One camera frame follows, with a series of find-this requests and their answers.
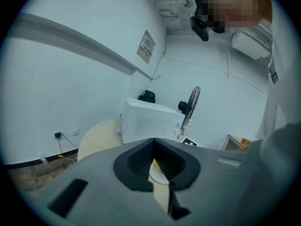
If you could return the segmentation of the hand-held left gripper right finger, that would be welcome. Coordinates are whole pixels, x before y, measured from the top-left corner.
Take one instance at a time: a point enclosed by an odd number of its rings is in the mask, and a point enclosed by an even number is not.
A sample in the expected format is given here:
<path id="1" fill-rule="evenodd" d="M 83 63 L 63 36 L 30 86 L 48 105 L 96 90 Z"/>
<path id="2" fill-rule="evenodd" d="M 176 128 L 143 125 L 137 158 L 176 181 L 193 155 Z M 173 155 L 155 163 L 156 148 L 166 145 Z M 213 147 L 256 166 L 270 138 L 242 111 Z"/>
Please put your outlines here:
<path id="1" fill-rule="evenodd" d="M 154 156 L 170 179 L 170 210 L 153 226 L 238 226 L 247 154 L 154 139 Z"/>

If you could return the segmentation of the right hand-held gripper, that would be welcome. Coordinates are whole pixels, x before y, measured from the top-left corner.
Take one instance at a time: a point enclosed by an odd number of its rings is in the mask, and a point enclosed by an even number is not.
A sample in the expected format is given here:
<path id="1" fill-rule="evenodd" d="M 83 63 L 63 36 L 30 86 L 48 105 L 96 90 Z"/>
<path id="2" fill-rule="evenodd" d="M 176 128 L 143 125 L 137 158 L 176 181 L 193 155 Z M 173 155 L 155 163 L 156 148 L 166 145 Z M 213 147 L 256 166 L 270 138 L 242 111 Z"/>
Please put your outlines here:
<path id="1" fill-rule="evenodd" d="M 185 139 L 182 141 L 183 144 L 191 145 L 191 146 L 196 146 L 198 147 L 198 143 L 192 141 L 190 138 L 185 137 Z"/>

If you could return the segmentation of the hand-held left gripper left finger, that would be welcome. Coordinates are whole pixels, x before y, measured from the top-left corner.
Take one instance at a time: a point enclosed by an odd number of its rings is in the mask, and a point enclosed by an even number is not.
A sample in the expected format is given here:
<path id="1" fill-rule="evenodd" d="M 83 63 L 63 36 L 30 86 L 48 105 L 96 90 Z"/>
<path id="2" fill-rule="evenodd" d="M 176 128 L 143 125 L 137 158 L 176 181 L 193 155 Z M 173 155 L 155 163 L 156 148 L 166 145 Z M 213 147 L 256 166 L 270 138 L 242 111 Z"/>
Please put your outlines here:
<path id="1" fill-rule="evenodd" d="M 43 188 L 35 212 L 51 226 L 167 226 L 148 180 L 153 139 L 94 153 Z"/>

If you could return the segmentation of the white round plate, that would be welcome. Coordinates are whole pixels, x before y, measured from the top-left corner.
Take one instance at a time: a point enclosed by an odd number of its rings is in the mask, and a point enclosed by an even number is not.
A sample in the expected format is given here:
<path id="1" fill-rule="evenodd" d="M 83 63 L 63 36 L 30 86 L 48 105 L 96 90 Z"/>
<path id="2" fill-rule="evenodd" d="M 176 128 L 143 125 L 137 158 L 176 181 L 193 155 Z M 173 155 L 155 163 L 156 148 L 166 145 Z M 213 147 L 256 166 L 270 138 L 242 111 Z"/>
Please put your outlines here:
<path id="1" fill-rule="evenodd" d="M 167 180 L 167 178 L 165 177 L 165 175 L 163 174 L 161 169 L 153 163 L 151 164 L 149 174 L 150 174 L 151 178 L 154 181 L 156 181 L 157 183 L 160 183 L 163 185 L 169 184 L 169 181 Z"/>

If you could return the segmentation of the labelled clear water bottle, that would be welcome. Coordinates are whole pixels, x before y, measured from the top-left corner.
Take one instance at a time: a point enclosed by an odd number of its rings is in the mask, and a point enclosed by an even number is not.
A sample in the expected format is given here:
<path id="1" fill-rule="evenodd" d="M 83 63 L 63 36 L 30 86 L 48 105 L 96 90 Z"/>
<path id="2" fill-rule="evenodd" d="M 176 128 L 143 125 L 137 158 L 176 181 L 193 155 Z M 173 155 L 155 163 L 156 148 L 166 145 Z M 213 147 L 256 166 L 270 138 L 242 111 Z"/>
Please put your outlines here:
<path id="1" fill-rule="evenodd" d="M 182 142 L 186 138 L 190 128 L 191 128 L 191 119 L 188 119 L 188 121 L 181 128 L 181 131 L 177 138 L 178 141 Z"/>

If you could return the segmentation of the white framed wooden desk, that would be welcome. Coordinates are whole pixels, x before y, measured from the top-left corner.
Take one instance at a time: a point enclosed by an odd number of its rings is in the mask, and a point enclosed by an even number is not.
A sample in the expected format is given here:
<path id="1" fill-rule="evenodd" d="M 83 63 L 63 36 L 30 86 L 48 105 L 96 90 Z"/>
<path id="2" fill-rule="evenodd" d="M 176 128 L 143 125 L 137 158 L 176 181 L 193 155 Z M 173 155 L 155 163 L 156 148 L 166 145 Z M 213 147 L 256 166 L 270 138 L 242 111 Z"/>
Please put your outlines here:
<path id="1" fill-rule="evenodd" d="M 209 143 L 207 142 L 206 147 L 216 150 L 227 150 L 227 151 L 243 151 L 247 150 L 248 146 L 244 147 L 241 144 L 243 137 L 234 136 L 227 134 L 216 142 Z"/>

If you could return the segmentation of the black standing fan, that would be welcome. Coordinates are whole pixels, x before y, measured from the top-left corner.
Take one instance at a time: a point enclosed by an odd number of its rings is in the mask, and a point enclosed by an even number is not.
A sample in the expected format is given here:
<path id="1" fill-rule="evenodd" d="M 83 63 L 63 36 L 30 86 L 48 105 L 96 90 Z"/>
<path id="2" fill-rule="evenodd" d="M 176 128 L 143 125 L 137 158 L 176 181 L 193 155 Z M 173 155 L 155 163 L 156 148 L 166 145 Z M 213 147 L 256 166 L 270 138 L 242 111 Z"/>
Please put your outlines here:
<path id="1" fill-rule="evenodd" d="M 182 114 L 185 115 L 185 118 L 183 120 L 181 128 L 183 128 L 188 123 L 188 120 L 191 119 L 192 114 L 197 105 L 200 92 L 201 92 L 201 89 L 199 86 L 197 86 L 192 91 L 188 102 L 185 102 L 185 101 L 179 102 L 178 109 L 182 112 Z"/>

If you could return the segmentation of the white microwave oven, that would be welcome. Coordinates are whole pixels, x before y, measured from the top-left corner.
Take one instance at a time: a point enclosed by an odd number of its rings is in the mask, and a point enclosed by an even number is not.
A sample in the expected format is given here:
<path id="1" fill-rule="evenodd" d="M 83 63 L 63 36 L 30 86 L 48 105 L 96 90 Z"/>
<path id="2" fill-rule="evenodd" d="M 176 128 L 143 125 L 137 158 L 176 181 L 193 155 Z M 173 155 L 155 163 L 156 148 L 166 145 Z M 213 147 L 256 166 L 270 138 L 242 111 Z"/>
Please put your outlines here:
<path id="1" fill-rule="evenodd" d="M 184 118 L 184 114 L 171 107 L 127 97 L 117 133 L 124 144 L 148 138 L 175 140 Z"/>

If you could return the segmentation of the person's white shirt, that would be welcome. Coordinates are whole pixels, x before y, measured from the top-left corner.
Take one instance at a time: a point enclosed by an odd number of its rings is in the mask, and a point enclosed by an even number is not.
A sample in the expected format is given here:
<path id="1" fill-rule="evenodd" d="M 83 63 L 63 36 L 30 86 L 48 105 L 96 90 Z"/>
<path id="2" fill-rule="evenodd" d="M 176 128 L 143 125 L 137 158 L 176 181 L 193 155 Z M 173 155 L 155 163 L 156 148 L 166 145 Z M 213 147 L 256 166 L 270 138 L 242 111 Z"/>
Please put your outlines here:
<path id="1" fill-rule="evenodd" d="M 242 201 L 259 217 L 270 214 L 289 194 L 301 172 L 301 39 L 278 0 L 272 2 L 272 59 L 268 95 L 257 131 L 258 169 Z"/>

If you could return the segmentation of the white wall electrical panel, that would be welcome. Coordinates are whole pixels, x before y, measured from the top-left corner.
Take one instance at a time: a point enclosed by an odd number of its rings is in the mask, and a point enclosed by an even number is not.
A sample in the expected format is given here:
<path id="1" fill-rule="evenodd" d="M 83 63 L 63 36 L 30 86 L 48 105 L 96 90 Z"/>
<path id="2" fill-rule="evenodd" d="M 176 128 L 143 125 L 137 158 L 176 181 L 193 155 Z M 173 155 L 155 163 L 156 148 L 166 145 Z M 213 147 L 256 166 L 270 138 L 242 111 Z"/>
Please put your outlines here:
<path id="1" fill-rule="evenodd" d="M 156 46 L 155 41 L 153 40 L 152 36 L 146 30 L 144 35 L 141 39 L 140 45 L 137 49 L 137 55 L 147 64 L 149 64 L 154 48 Z"/>

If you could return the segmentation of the white wall air conditioner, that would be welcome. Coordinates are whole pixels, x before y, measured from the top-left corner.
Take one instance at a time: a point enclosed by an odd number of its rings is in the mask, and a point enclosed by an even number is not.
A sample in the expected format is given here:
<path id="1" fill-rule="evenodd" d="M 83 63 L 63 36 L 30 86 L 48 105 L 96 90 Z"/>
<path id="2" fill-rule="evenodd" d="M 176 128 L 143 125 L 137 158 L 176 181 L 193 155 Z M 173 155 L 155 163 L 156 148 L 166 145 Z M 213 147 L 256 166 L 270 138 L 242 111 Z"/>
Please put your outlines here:
<path id="1" fill-rule="evenodd" d="M 260 58 L 271 59 L 272 57 L 272 33 L 261 25 L 242 28 L 239 32 L 232 35 L 230 42 L 234 49 L 244 53 L 253 60 Z"/>

